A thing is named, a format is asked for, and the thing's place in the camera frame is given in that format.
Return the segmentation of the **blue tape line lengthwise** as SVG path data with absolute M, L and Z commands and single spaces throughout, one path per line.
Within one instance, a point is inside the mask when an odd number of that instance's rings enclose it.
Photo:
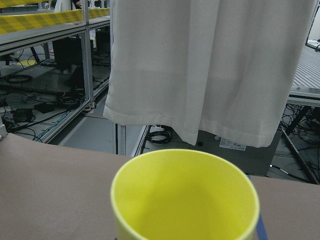
M 259 213 L 258 222 L 256 225 L 256 237 L 255 240 L 268 240 L 267 230 L 263 221 L 261 212 Z

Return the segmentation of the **yellow black barrier tape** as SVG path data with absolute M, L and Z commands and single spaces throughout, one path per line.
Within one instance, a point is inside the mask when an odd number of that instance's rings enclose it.
M 0 33 L 8 34 L 56 25 L 78 24 L 82 21 L 83 14 L 80 9 L 49 13 L 2 15 L 0 17 Z

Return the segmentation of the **aluminium shelf frame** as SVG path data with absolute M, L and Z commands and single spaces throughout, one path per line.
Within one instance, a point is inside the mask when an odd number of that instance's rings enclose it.
M 109 0 L 3 0 L 0 16 L 81 10 L 83 21 L 0 33 L 0 137 L 48 143 L 96 107 L 111 70 Z

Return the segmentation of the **yellow cup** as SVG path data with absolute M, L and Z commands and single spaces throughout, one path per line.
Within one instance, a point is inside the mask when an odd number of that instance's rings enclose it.
M 119 240 L 251 240 L 260 215 L 258 194 L 242 170 L 187 149 L 126 162 L 110 201 Z

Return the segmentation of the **white curtain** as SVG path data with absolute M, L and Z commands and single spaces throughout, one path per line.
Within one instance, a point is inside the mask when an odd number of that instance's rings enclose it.
M 271 144 L 314 0 L 114 0 L 104 116 Z

